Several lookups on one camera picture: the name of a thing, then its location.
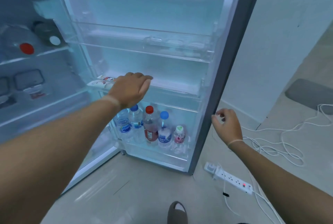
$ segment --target white power strip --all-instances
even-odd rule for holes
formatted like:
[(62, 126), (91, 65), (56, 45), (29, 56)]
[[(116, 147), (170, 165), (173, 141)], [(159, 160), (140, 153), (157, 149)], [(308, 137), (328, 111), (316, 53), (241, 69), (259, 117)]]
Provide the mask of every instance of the white power strip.
[(247, 194), (253, 192), (252, 185), (224, 171), (219, 165), (207, 162), (204, 170), (213, 174), (214, 179), (223, 179)]

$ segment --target red bottle cap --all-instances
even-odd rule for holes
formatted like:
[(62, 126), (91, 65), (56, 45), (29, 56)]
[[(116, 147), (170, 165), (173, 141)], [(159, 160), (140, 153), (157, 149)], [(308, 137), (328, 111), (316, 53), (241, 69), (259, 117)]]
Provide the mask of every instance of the red bottle cap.
[(146, 107), (146, 113), (151, 114), (154, 112), (154, 108), (152, 106), (147, 106)]
[(34, 47), (28, 43), (20, 44), (20, 49), (24, 54), (28, 54), (28, 55), (34, 54), (34, 52), (35, 52)]

